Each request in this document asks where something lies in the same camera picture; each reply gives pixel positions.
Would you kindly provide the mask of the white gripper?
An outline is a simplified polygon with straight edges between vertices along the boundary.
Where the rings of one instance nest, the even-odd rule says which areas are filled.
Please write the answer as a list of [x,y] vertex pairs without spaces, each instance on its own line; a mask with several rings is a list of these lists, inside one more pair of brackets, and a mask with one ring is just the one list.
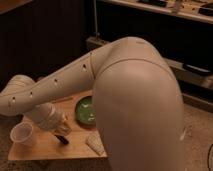
[[40,122],[38,126],[45,131],[57,130],[60,135],[69,135],[71,127],[66,123],[67,117],[64,113],[56,112],[50,114],[45,120]]

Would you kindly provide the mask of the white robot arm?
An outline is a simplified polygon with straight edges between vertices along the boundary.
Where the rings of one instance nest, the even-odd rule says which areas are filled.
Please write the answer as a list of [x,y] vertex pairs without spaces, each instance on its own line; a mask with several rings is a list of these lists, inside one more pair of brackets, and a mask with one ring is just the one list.
[[183,99],[157,49],[125,37],[35,82],[16,75],[0,92],[0,114],[23,114],[46,128],[48,102],[92,92],[97,129],[113,171],[185,171]]

